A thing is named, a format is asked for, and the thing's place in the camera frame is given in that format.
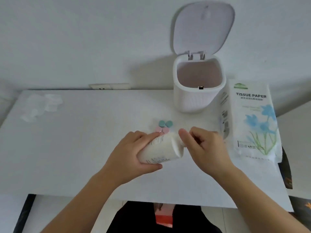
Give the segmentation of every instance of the hand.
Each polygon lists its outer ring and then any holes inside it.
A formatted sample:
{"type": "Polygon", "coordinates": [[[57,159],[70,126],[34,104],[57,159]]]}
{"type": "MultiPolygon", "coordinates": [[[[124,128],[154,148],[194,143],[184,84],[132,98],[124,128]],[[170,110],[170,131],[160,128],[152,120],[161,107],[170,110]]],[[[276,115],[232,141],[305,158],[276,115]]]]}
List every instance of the hand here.
{"type": "Polygon", "coordinates": [[[138,152],[159,135],[158,132],[149,135],[140,131],[129,132],[115,147],[100,173],[117,188],[138,176],[161,169],[161,164],[142,164],[137,159],[138,152]]]}
{"type": "Polygon", "coordinates": [[[180,129],[178,133],[196,165],[214,179],[235,168],[217,132],[192,127],[190,132],[180,129]]]}

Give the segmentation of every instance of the open lid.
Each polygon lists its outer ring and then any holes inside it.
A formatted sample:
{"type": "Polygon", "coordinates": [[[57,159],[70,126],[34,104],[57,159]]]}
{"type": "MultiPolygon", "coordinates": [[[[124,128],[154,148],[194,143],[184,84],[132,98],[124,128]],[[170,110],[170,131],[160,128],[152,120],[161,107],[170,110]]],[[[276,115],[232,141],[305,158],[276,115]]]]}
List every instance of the open lid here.
{"type": "Polygon", "coordinates": [[[233,7],[219,1],[202,1],[186,6],[175,23],[175,53],[216,53],[227,39],[234,16],[233,7]]]}

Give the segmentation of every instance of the orange star pattern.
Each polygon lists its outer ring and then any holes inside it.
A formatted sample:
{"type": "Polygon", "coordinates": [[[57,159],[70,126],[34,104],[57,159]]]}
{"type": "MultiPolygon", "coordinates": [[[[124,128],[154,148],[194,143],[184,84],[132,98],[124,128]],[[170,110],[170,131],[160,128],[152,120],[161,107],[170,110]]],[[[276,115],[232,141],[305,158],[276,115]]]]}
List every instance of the orange star pattern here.
{"type": "Polygon", "coordinates": [[[305,204],[305,206],[311,209],[311,204],[309,202],[305,204]]]}

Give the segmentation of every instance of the person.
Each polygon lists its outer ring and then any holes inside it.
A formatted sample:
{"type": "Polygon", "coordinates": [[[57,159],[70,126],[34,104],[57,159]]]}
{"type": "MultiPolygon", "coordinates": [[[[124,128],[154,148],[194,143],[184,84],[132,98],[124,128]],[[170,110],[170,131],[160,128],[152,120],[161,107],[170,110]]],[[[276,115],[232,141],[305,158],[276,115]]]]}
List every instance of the person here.
{"type": "MultiPolygon", "coordinates": [[[[137,153],[157,136],[159,133],[129,132],[115,147],[103,168],[91,177],[86,186],[43,229],[42,233],[91,232],[103,205],[118,186],[162,168],[161,164],[141,164],[137,159],[137,153]]],[[[252,233],[310,233],[234,166],[223,139],[217,132],[193,127],[189,132],[180,129],[179,136],[196,165],[212,176],[231,196],[252,233]]],[[[221,232],[207,219],[202,219],[198,208],[201,211],[199,206],[176,205],[171,230],[184,232],[190,226],[194,232],[221,232]],[[191,217],[191,211],[196,211],[195,217],[191,217]]],[[[108,232],[125,230],[155,232],[155,229],[152,203],[127,202],[116,214],[108,232]],[[123,211],[126,206],[130,211],[123,211]]]]}

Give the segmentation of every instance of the white bottle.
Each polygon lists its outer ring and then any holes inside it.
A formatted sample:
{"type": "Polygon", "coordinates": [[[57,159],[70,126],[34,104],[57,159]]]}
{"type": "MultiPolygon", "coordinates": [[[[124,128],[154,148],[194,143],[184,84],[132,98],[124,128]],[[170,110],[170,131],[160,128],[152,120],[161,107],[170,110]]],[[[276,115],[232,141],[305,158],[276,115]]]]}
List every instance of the white bottle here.
{"type": "Polygon", "coordinates": [[[137,158],[141,163],[162,163],[181,158],[184,155],[184,143],[177,133],[167,133],[151,141],[137,158]]]}

